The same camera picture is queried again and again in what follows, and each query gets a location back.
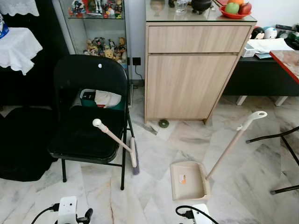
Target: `green apple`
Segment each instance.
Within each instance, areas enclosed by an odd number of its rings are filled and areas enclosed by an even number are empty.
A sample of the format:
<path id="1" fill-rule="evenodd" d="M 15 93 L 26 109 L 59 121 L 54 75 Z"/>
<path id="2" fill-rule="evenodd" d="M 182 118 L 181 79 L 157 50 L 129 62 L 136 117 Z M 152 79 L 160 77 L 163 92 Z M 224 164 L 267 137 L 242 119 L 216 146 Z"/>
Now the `green apple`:
<path id="1" fill-rule="evenodd" d="M 225 12 L 231 13 L 231 14 L 237 14 L 239 11 L 239 8 L 240 8 L 240 6 L 238 3 L 230 2 L 226 5 Z"/>

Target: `fruit bowl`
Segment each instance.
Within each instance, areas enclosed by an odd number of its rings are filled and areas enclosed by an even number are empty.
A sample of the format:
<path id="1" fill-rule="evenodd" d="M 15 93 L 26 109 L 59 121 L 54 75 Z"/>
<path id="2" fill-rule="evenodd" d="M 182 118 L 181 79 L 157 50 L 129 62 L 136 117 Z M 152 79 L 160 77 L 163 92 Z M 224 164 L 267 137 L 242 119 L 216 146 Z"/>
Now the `fruit bowl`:
<path id="1" fill-rule="evenodd" d="M 222 14 L 225 17 L 228 17 L 228 18 L 231 18 L 231 19 L 241 19 L 241 18 L 251 14 L 251 12 L 249 12 L 248 14 L 231 14 L 231 13 L 227 13 L 227 12 L 225 12 L 225 6 L 222 6 L 220 8 L 220 11 L 222 12 Z"/>

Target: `orange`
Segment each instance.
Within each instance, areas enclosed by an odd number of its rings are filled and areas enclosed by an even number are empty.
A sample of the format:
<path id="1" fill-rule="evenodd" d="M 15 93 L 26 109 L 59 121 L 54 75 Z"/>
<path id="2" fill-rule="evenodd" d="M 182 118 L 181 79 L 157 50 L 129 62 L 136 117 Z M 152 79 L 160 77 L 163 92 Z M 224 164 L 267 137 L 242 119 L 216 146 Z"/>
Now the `orange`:
<path id="1" fill-rule="evenodd" d="M 244 0 L 229 0 L 228 3 L 231 3 L 231 2 L 234 2 L 234 3 L 237 3 L 239 5 L 243 4 L 244 3 Z"/>

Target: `metal stand leg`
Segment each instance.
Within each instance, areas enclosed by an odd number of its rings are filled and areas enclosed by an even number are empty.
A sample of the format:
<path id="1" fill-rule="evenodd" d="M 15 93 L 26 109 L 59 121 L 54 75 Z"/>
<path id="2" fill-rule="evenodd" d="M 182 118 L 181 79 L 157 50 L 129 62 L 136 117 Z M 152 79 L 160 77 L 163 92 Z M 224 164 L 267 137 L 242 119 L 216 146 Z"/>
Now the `metal stand leg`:
<path id="1" fill-rule="evenodd" d="M 293 128 L 290 131 L 283 132 L 283 133 L 280 133 L 280 134 L 268 135 L 268 136 L 263 136 L 263 137 L 259 137 L 259 138 L 256 138 L 256 139 L 247 140 L 246 143 L 250 143 L 250 142 L 254 142 L 254 141 L 259 141 L 259 140 L 262 140 L 262 139 L 271 139 L 271 138 L 280 137 L 282 139 L 282 141 L 284 142 L 285 146 L 287 147 L 287 149 L 289 150 L 289 152 L 292 154 L 292 157 L 296 161 L 297 165 L 299 166 L 299 159 L 298 159 L 298 157 L 294 153 L 292 147 L 289 145 L 289 143 L 287 142 L 287 140 L 284 138 L 285 135 L 291 134 L 292 132 L 295 132 L 295 131 L 298 131 L 298 130 L 299 130 L 299 126 L 296 127 L 296 128 Z M 286 191 L 290 191 L 290 190 L 297 190 L 297 189 L 299 189 L 299 185 L 288 187 L 288 188 L 282 188 L 282 189 L 278 189 L 278 190 L 272 190 L 272 191 L 270 191 L 270 193 L 272 195 L 274 195 L 274 194 L 278 194 L 278 193 L 282 193 L 282 192 L 286 192 Z"/>
<path id="2" fill-rule="evenodd" d="M 132 127 L 132 122 L 131 122 L 131 118 L 130 118 L 130 113 L 129 112 L 128 112 L 128 123 L 129 123 L 130 131 L 131 131 L 131 136 L 134 138 L 134 132 L 133 132 L 133 127 Z"/>
<path id="3" fill-rule="evenodd" d="M 274 103 L 275 106 L 281 106 L 287 98 L 288 97 L 279 97 Z"/>
<path id="4" fill-rule="evenodd" d="M 61 159 L 62 165 L 62 181 L 66 182 L 65 160 Z"/>
<path id="5" fill-rule="evenodd" d="M 124 126 L 123 143 L 127 143 L 127 125 Z M 122 149 L 122 167 L 121 167 L 121 190 L 125 189 L 125 165 L 126 165 L 126 150 Z"/>
<path id="6" fill-rule="evenodd" d="M 286 192 L 286 191 L 290 191 L 290 190 L 297 190 L 297 189 L 299 189 L 299 185 L 288 187 L 288 188 L 282 188 L 282 189 L 278 189 L 278 190 L 272 190 L 272 191 L 270 191 L 270 193 L 272 195 L 274 195 L 274 194 L 278 194 L 278 193 L 282 193 L 282 192 Z"/>
<path id="7" fill-rule="evenodd" d="M 239 96 L 239 98 L 237 99 L 236 104 L 238 106 L 241 106 L 244 103 L 244 101 L 246 100 L 246 98 L 247 98 L 247 96 Z"/>

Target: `glass cup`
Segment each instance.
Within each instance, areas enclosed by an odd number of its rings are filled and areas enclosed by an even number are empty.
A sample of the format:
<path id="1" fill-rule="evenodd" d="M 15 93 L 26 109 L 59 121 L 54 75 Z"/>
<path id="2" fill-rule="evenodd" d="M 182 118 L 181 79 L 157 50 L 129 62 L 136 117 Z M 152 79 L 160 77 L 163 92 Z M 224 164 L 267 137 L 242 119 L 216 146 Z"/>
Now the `glass cup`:
<path id="1" fill-rule="evenodd" d="M 174 2 L 175 7 L 176 7 L 176 12 L 177 13 L 183 13 L 187 9 L 187 4 L 189 0 L 177 0 Z"/>

